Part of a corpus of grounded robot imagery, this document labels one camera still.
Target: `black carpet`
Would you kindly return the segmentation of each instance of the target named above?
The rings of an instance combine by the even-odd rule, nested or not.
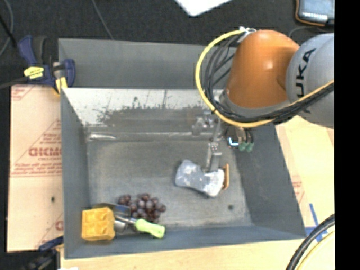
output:
[[[91,0],[8,1],[13,9],[15,39],[28,34],[47,36],[45,57],[57,58],[59,37],[109,39]],[[294,19],[293,0],[233,0],[198,17],[189,17],[173,0],[95,1],[114,38],[124,41],[206,45],[239,26],[274,29],[284,34],[301,26]],[[0,15],[9,21],[2,0]],[[301,30],[292,38],[301,44],[318,33]],[[7,34],[0,25],[0,47],[6,38]],[[25,66],[17,50],[9,44],[0,56],[0,84],[21,77]],[[0,269],[18,269],[38,255],[31,252],[6,253],[9,104],[9,89],[0,90]]]

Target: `green handle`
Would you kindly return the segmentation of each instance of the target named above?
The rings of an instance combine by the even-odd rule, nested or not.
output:
[[[137,219],[135,228],[141,232],[147,232],[157,238],[163,238],[165,234],[165,227],[158,224],[152,224],[144,219]]]

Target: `red grapes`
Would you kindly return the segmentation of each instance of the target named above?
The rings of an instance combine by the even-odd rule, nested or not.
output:
[[[151,197],[149,193],[137,195],[135,200],[131,195],[121,195],[118,204],[130,207],[131,217],[142,218],[152,223],[158,223],[161,213],[166,211],[166,206],[157,197]]]

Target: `blue clamp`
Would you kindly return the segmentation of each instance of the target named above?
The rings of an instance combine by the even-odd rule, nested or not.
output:
[[[45,84],[53,87],[60,93],[61,86],[71,87],[75,80],[75,62],[73,59],[64,59],[59,66],[51,68],[43,63],[42,53],[45,36],[32,37],[31,35],[23,37],[18,44],[20,56],[25,59],[28,68],[25,70],[25,76],[29,84]],[[64,70],[65,75],[56,78],[54,70]]]

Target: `yellow toy brick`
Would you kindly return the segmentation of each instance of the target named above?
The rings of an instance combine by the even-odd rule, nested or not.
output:
[[[111,240],[115,237],[115,217],[108,207],[82,211],[81,237],[88,241]]]

